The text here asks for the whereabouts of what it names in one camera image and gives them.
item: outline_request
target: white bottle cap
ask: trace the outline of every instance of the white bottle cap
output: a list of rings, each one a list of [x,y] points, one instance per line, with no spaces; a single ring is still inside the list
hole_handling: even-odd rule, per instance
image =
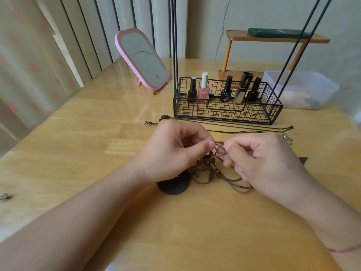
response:
[[[201,88],[206,88],[207,86],[208,86],[208,72],[203,72]]]

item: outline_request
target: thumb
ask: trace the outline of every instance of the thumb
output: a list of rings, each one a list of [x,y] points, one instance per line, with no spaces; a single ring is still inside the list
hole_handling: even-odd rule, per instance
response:
[[[234,163],[242,170],[247,170],[255,161],[243,147],[233,141],[225,141],[224,149],[227,151],[232,161],[234,161]]]
[[[201,141],[191,147],[185,148],[187,150],[187,158],[190,163],[195,163],[197,160],[206,155],[209,151],[215,148],[215,142],[210,140]]]

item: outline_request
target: left hand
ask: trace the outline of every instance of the left hand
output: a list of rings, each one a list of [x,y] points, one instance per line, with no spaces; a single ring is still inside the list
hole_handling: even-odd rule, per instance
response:
[[[214,147],[199,123],[164,119],[129,163],[146,183],[159,182],[178,176]]]

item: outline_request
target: clear plastic box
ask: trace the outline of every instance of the clear plastic box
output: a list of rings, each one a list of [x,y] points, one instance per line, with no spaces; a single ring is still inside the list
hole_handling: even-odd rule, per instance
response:
[[[266,70],[262,81],[268,82],[273,88],[280,73],[280,70]],[[282,74],[274,90],[276,95],[279,95],[289,74],[289,70]],[[339,88],[338,84],[321,73],[295,71],[284,88],[280,100],[284,107],[319,109]]]

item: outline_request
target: curtain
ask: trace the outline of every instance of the curtain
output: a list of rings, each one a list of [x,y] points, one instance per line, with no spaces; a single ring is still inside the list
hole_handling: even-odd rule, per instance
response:
[[[80,90],[34,0],[0,0],[0,155]]]

